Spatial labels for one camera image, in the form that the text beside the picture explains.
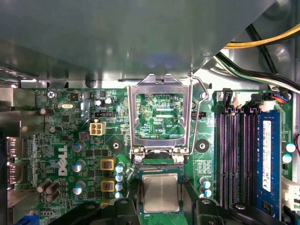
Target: cable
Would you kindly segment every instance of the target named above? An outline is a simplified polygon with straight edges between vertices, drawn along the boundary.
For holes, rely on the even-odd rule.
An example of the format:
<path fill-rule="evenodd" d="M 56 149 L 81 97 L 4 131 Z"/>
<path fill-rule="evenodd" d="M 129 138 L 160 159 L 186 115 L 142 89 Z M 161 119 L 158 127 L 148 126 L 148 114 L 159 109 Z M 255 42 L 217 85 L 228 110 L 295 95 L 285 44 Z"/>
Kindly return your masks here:
<path fill-rule="evenodd" d="M 299 89 L 295 89 L 294 87 L 292 87 L 292 86 L 290 86 L 286 83 L 283 83 L 281 81 L 273 80 L 273 79 L 270 79 L 270 78 L 260 78 L 260 77 L 248 76 L 248 75 L 245 75 L 245 74 L 242 74 L 242 73 L 236 71 L 234 68 L 232 68 L 231 66 L 224 63 L 221 59 L 219 59 L 219 63 L 223 64 L 223 66 L 226 67 L 228 70 L 230 70 L 231 73 L 234 73 L 236 76 L 238 76 L 240 78 L 247 79 L 247 80 L 252 80 L 252 81 L 256 81 L 256 82 L 261 82 L 261 83 L 266 83 L 268 85 L 274 85 L 274 86 L 277 86 L 277 87 L 278 86 L 283 87 L 287 90 L 291 90 L 293 92 L 296 92 L 296 93 L 300 94 Z"/>
<path fill-rule="evenodd" d="M 295 35 L 300 31 L 300 24 L 297 24 L 295 27 L 291 28 L 287 32 L 280 34 L 275 37 L 267 38 L 260 41 L 252 41 L 252 42 L 242 42 L 242 43 L 229 43 L 225 46 L 226 49 L 244 49 L 244 48 L 251 48 L 260 45 L 266 45 L 269 43 L 274 43 L 277 41 L 282 41 L 285 38 L 289 38 L 292 35 Z"/>
<path fill-rule="evenodd" d="M 236 71 L 238 71 L 241 74 L 244 74 L 244 75 L 247 75 L 247 76 L 250 76 L 250 77 L 267 78 L 267 79 L 276 80 L 276 81 L 288 84 L 289 86 L 292 86 L 293 88 L 295 88 L 297 90 L 300 90 L 300 85 L 298 85 L 297 83 L 295 83 L 295 82 L 293 82 L 293 81 L 291 81 L 291 80 L 289 80 L 289 79 L 287 79 L 283 76 L 280 76 L 278 74 L 256 72 L 256 71 L 242 69 L 238 65 L 236 65 L 234 62 L 232 62 L 229 58 L 227 58 L 224 54 L 222 54 L 221 52 L 216 54 L 216 57 L 219 58 L 220 60 L 222 60 L 227 65 L 234 68 Z"/>
<path fill-rule="evenodd" d="M 257 30 L 255 29 L 253 24 L 250 24 L 246 28 L 246 32 L 250 36 L 252 41 L 260 41 L 262 39 L 261 36 L 259 36 L 259 34 L 258 34 Z M 267 47 L 264 46 L 264 45 L 259 45 L 258 49 L 263 54 L 263 57 L 265 58 L 271 73 L 278 74 L 276 66 L 275 66 L 275 64 L 274 64 L 274 62 L 273 62 L 273 60 L 270 56 L 270 53 L 269 53 Z"/>

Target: black ram slot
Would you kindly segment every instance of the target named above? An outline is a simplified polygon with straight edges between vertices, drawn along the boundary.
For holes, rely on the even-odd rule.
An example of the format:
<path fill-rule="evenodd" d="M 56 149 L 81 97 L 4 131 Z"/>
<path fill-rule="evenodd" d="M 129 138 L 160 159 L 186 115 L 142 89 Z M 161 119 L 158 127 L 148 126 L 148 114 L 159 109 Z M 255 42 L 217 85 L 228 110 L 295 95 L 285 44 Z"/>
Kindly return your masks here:
<path fill-rule="evenodd" d="M 240 115 L 219 114 L 217 129 L 217 200 L 223 208 L 228 209 L 240 199 Z"/>
<path fill-rule="evenodd" d="M 240 202 L 253 205 L 255 195 L 255 151 L 257 116 L 241 114 L 240 125 Z"/>

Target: chip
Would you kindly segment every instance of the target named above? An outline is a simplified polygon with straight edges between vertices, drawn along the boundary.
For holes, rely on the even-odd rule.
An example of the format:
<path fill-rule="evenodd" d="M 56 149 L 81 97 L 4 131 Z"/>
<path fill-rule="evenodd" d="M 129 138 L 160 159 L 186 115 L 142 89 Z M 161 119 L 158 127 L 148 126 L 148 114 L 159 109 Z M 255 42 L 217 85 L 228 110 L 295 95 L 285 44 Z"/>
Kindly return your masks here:
<path fill-rule="evenodd" d="M 88 170 L 88 177 L 94 177 L 95 173 L 93 170 Z"/>
<path fill-rule="evenodd" d="M 79 94 L 78 93 L 70 93 L 70 100 L 71 101 L 78 101 L 79 100 Z"/>
<path fill-rule="evenodd" d="M 61 140 L 64 141 L 64 142 L 68 141 L 68 140 L 69 140 L 68 135 L 63 135 L 63 136 L 61 137 Z"/>
<path fill-rule="evenodd" d="M 109 177 L 109 170 L 104 170 L 102 176 Z"/>
<path fill-rule="evenodd" d="M 62 115 L 61 116 L 61 122 L 63 123 L 69 123 L 70 119 L 69 119 L 69 115 Z"/>
<path fill-rule="evenodd" d="M 96 198 L 102 198 L 102 191 L 96 191 Z"/>
<path fill-rule="evenodd" d="M 96 170 L 96 177 L 102 177 L 103 171 L 102 170 Z"/>
<path fill-rule="evenodd" d="M 95 156 L 101 156 L 101 149 L 95 149 L 94 154 Z"/>
<path fill-rule="evenodd" d="M 109 198 L 109 192 L 103 192 L 102 197 L 103 198 Z"/>
<path fill-rule="evenodd" d="M 88 198 L 94 198 L 95 193 L 93 191 L 88 191 Z"/>
<path fill-rule="evenodd" d="M 102 149 L 101 150 L 101 155 L 102 156 L 108 156 L 108 150 L 107 149 Z"/>
<path fill-rule="evenodd" d="M 93 150 L 88 150 L 88 151 L 86 151 L 85 155 L 88 156 L 88 157 L 91 157 L 91 156 L 94 155 L 94 152 L 93 152 Z"/>

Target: sticker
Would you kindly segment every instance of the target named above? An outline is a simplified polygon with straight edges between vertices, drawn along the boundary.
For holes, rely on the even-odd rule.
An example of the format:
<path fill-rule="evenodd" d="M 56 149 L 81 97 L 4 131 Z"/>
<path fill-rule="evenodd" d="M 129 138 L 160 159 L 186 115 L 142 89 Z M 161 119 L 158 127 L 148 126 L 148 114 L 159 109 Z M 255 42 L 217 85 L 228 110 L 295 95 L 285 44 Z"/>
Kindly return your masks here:
<path fill-rule="evenodd" d="M 263 121 L 262 187 L 271 192 L 271 121 Z"/>

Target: white power connector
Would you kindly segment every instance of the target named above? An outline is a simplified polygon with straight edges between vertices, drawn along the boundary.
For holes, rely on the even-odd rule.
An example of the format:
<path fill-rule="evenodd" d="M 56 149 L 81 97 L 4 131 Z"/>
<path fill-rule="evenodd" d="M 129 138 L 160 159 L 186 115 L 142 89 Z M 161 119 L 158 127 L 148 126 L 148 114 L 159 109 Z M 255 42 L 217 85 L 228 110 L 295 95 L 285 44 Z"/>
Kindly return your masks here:
<path fill-rule="evenodd" d="M 300 210 L 300 184 L 281 177 L 281 203 L 293 211 Z"/>

